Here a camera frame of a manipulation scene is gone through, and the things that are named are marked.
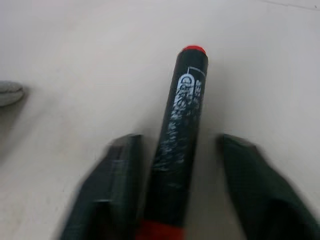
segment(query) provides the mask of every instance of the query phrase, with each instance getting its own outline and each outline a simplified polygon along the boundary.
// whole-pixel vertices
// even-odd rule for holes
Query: white surface
[[[211,151],[219,132],[261,145],[319,216],[320,1],[272,2],[2,0],[0,79],[30,94],[19,114],[0,109],[0,239],[52,238],[111,139],[156,141],[189,44],[209,70],[188,238],[241,235]]]

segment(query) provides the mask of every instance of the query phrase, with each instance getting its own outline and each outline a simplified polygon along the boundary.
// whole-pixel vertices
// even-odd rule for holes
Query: red marker cap
[[[203,52],[204,54],[206,54],[206,51],[202,47],[197,46],[197,45],[186,46],[184,49],[182,49],[182,51],[189,50],[189,49],[195,49],[195,50],[198,50],[198,51]]]

